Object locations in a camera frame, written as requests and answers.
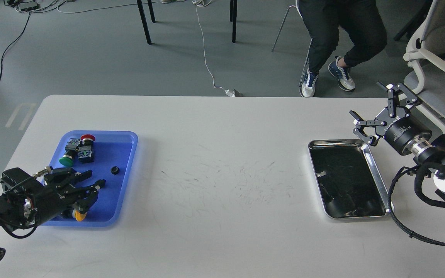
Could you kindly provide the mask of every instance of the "gray office chair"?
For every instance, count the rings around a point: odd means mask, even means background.
[[[281,35],[281,30],[283,29],[284,21],[286,21],[286,18],[288,17],[289,10],[291,8],[296,8],[296,11],[302,17],[302,14],[300,14],[300,11],[298,10],[298,0],[295,0],[295,5],[290,5],[288,9],[286,9],[286,14],[284,14],[283,22],[281,23],[281,26],[279,27],[279,31],[277,32],[276,41],[274,42],[274,45],[272,46],[272,52],[274,52],[274,48],[276,47],[277,40],[279,39],[279,35]],[[302,86],[303,79],[305,76],[305,71],[307,70],[307,65],[309,63],[309,53],[310,53],[310,46],[312,45],[312,40],[310,40],[309,50],[307,51],[307,57],[305,58],[305,63],[303,65],[302,75],[300,76],[300,82],[298,84],[298,87]]]
[[[404,79],[406,86],[433,110],[424,105],[417,108],[445,133],[445,60],[438,55],[445,53],[445,0],[434,0],[424,23],[413,34],[404,60],[413,72]],[[430,63],[421,66],[423,59]]]

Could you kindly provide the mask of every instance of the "white sneaker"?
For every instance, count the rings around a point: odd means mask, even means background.
[[[353,92],[356,88],[355,81],[350,76],[351,68],[343,68],[338,66],[341,56],[336,56],[336,61],[329,64],[329,72],[338,80],[339,88],[347,92]]]
[[[302,97],[313,97],[315,94],[315,84],[317,82],[318,73],[312,73],[309,69],[305,72],[304,81],[300,88]]]

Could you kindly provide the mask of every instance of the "person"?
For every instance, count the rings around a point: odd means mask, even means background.
[[[314,96],[319,70],[338,45],[339,27],[348,33],[354,46],[344,56],[336,56],[328,69],[339,88],[352,92],[355,82],[351,68],[373,58],[387,44],[375,0],[297,0],[297,5],[312,38],[301,95]]]

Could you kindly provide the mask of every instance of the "stainless steel tray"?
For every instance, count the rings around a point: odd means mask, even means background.
[[[360,139],[316,140],[309,153],[325,213],[333,219],[389,214],[387,190],[369,146]]]

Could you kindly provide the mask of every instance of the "blue tray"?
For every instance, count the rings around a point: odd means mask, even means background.
[[[81,163],[74,160],[72,166],[77,172],[92,170],[92,177],[88,178],[77,187],[88,186],[97,180],[106,180],[104,188],[99,190],[97,202],[90,208],[85,219],[81,222],[73,218],[55,217],[44,225],[69,226],[69,227],[106,227],[115,222],[119,217],[123,197],[128,183],[128,177],[133,161],[138,136],[129,131],[70,131],[59,141],[59,144],[51,159],[50,166],[53,168],[64,167],[59,159],[65,153],[65,145],[70,138],[80,138],[84,134],[92,134],[95,137],[93,144],[95,159],[91,163]],[[111,167],[118,166],[120,172],[111,174]]]

